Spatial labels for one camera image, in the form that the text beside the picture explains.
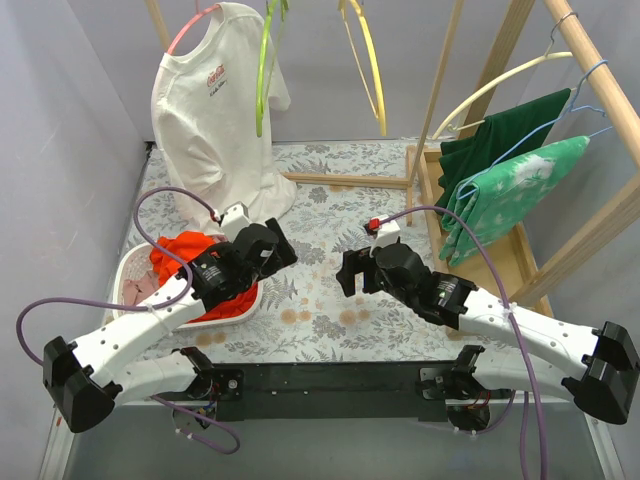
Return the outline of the green hanger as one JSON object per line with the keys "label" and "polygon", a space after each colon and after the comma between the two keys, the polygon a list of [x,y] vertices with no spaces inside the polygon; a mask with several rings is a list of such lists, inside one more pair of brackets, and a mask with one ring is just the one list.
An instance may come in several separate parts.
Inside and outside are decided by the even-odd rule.
{"label": "green hanger", "polygon": [[[289,2],[287,0],[266,2],[266,16],[264,18],[263,30],[261,35],[256,78],[255,127],[256,135],[258,138],[263,135],[263,120],[268,102],[271,79],[275,69],[281,34],[288,12]],[[276,41],[273,44],[272,53],[269,53],[271,26],[273,24],[276,13],[279,13],[280,15],[281,27],[276,36]]]}

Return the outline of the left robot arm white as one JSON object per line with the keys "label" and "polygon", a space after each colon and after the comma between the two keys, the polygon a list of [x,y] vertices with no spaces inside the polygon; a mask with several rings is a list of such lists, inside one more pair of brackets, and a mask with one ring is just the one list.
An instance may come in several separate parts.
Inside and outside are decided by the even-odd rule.
{"label": "left robot arm white", "polygon": [[118,406],[161,393],[200,400],[219,385],[214,366],[195,347],[139,360],[156,341],[248,291],[297,260],[275,219],[243,228],[180,268],[158,291],[163,308],[144,306],[71,342],[56,337],[43,352],[43,384],[74,433],[85,432]]}

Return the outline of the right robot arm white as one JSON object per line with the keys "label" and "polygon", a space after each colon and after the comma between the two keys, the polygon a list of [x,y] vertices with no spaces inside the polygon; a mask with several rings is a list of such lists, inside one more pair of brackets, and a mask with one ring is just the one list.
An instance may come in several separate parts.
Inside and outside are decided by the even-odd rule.
{"label": "right robot arm white", "polygon": [[484,389],[523,389],[536,379],[544,395],[567,399],[614,425],[627,422],[639,380],[639,354],[627,329],[574,325],[502,301],[473,282],[430,270],[409,246],[348,250],[336,275],[345,296],[363,275],[367,294],[383,291],[434,325],[491,337],[527,352],[512,360],[478,360],[452,373],[454,389],[475,397]]}

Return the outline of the white Coca-Cola t shirt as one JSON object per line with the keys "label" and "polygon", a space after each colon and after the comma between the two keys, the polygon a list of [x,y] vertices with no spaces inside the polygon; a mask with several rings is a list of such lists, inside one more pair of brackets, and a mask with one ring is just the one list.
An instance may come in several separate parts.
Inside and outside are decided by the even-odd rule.
{"label": "white Coca-Cola t shirt", "polygon": [[200,42],[164,54],[151,97],[157,147],[170,183],[200,197],[175,197],[181,216],[206,234],[218,225],[205,210],[241,202],[252,221],[279,218],[296,184],[277,169],[271,123],[256,122],[256,81],[264,20],[253,8],[221,2]]}

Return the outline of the cream hanger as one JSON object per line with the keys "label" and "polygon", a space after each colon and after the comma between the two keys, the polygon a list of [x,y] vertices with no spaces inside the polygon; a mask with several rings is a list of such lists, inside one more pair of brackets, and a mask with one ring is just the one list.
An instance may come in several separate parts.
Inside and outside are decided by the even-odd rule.
{"label": "cream hanger", "polygon": [[479,126],[484,122],[484,117],[481,117],[479,120],[475,122],[467,122],[464,125],[453,125],[453,120],[458,118],[463,112],[470,113],[471,107],[475,104],[476,101],[484,98],[486,95],[495,90],[495,88],[506,80],[512,78],[515,75],[518,75],[521,72],[529,70],[533,67],[536,67],[542,63],[549,62],[552,60],[560,60],[560,59],[568,59],[573,57],[573,53],[570,51],[561,51],[561,52],[552,52],[551,47],[552,44],[547,48],[547,51],[528,62],[525,62],[517,67],[514,67],[501,75],[497,76],[495,79],[489,81],[479,89],[477,89],[473,94],[471,94],[467,99],[465,99],[458,107],[456,107],[438,126],[434,134],[431,136],[432,140],[437,140],[441,137],[441,135],[445,131],[449,131],[452,133],[459,133],[461,131],[470,129],[472,127]]}

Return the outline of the pink hanger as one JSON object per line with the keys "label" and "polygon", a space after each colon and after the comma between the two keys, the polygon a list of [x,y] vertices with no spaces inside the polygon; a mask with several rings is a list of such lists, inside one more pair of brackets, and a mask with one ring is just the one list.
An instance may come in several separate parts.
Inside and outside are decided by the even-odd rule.
{"label": "pink hanger", "polygon": [[200,20],[202,20],[205,16],[213,13],[215,10],[220,8],[219,3],[215,3],[205,9],[199,8],[199,2],[196,1],[196,14],[181,28],[181,30],[174,37],[172,42],[169,44],[169,47],[166,50],[168,55],[173,55],[176,48],[180,44],[183,37],[192,29]]}

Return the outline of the yellow hanger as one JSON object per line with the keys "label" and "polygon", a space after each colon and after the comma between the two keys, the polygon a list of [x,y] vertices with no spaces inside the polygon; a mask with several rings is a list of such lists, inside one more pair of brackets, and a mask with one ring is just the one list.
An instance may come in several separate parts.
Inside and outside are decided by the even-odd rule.
{"label": "yellow hanger", "polygon": [[[365,15],[363,3],[356,0],[340,0],[338,2],[338,11],[340,12],[340,16],[345,27],[356,68],[372,110],[372,114],[378,123],[380,135],[385,137],[388,132],[388,124],[384,87],[380,73],[377,51],[369,22]],[[362,34],[365,61],[361,60],[359,49],[356,46],[354,34],[351,29],[351,21],[349,20],[350,13],[353,13],[355,16],[356,23],[358,24]]]}

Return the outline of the floral table cloth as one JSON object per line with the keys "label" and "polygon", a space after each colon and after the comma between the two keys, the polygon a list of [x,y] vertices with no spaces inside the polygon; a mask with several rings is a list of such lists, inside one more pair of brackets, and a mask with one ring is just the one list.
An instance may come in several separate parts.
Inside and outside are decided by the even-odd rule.
{"label": "floral table cloth", "polygon": [[[272,148],[278,169],[301,173],[406,174],[412,140],[364,143],[280,144]],[[448,333],[426,323],[391,296],[360,291],[345,298],[335,279],[342,252],[368,246],[361,225],[375,214],[406,208],[404,189],[301,185],[279,220],[298,262],[264,282],[257,311],[241,323],[181,330],[156,342],[138,360],[196,346],[214,362],[331,362],[451,360],[467,344],[489,354],[514,349],[488,337]],[[174,194],[146,199],[140,223],[152,237],[175,238],[196,227],[178,212]]]}

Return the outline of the light green tie-dye garment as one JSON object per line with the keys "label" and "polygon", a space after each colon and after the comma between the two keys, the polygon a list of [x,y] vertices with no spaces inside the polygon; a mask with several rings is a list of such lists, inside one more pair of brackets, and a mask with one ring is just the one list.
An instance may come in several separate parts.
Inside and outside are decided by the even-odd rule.
{"label": "light green tie-dye garment", "polygon": [[473,181],[460,181],[446,208],[488,246],[509,233],[555,188],[589,143],[589,137],[577,136],[501,162]]}

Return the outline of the white laundry basket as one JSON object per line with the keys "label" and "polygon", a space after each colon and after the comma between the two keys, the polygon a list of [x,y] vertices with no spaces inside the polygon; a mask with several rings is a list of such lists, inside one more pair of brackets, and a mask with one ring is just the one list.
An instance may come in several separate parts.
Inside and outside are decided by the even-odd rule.
{"label": "white laundry basket", "polygon": [[[140,244],[129,250],[122,258],[116,272],[111,302],[114,304],[130,304],[138,301],[140,291],[148,290],[148,286],[157,285],[157,275],[152,270],[150,254],[152,246]],[[217,320],[194,320],[177,328],[178,331],[222,327],[242,323],[250,319],[258,310],[263,296],[263,285],[257,286],[256,299],[241,314]]]}

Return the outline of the pink garment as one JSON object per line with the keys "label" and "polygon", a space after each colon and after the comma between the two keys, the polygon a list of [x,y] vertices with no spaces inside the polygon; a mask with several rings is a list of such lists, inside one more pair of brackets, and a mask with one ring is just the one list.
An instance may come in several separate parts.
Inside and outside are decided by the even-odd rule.
{"label": "pink garment", "polygon": [[137,280],[125,280],[122,289],[122,303],[127,306],[136,306],[155,293],[158,288],[158,276],[153,271],[147,271]]}

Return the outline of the dark green garment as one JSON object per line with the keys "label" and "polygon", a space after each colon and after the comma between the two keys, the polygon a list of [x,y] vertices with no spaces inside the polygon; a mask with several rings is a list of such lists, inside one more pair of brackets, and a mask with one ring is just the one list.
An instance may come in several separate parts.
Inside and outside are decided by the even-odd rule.
{"label": "dark green garment", "polygon": [[438,185],[443,193],[436,205],[446,207],[459,182],[489,167],[535,128],[556,119],[571,93],[565,88],[489,115],[473,136],[442,142],[439,164],[443,174]]}

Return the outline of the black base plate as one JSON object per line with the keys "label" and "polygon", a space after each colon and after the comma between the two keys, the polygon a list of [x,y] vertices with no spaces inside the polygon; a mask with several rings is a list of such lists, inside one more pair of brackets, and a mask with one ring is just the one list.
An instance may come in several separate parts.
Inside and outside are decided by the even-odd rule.
{"label": "black base plate", "polygon": [[216,403],[221,422],[408,418],[448,420],[446,403],[488,391],[455,360],[226,363],[210,370],[199,400]]}

